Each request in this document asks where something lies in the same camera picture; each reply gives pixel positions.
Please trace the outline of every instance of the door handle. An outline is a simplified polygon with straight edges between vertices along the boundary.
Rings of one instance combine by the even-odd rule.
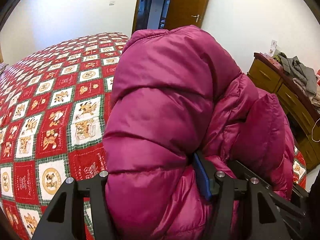
[[[193,16],[193,15],[191,15],[191,17],[196,18],[196,23],[197,23],[197,22],[198,22],[198,20],[199,20],[200,14],[198,14],[197,16]]]

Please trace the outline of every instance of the checkered pattern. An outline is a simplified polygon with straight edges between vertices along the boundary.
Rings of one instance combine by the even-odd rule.
[[[21,60],[0,79],[0,208],[30,239],[63,181],[106,169],[102,147],[122,33],[51,46]],[[87,239],[94,239],[90,203]]]
[[[293,181],[299,184],[302,188],[306,189],[307,183],[307,166],[302,153],[294,147],[294,160],[293,160]]]

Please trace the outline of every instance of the magenta puffer jacket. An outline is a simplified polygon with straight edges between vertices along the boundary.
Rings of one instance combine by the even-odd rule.
[[[201,238],[212,206],[188,164],[198,148],[218,170],[235,178],[226,161],[239,160],[290,199],[294,142],[279,101],[257,89],[207,32],[135,32],[111,98],[105,191],[122,240]]]

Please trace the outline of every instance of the pile of clothes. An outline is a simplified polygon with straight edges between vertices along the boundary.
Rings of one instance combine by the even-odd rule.
[[[274,58],[283,66],[286,74],[293,77],[292,81],[320,113],[320,86],[317,84],[320,76],[316,75],[312,68],[303,65],[297,56],[288,58],[280,52]]]
[[[7,63],[0,63],[0,75],[4,72],[5,68],[8,66],[9,64]]]

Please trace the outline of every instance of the wooden dresser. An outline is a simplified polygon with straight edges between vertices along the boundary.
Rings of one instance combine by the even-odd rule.
[[[277,95],[290,122],[298,149],[306,161],[307,169],[313,169],[320,163],[320,142],[316,143],[311,139],[311,131],[320,114],[282,70],[259,53],[255,53],[254,57],[247,73],[248,77],[256,87]],[[320,121],[313,130],[313,138],[316,141],[320,140]]]

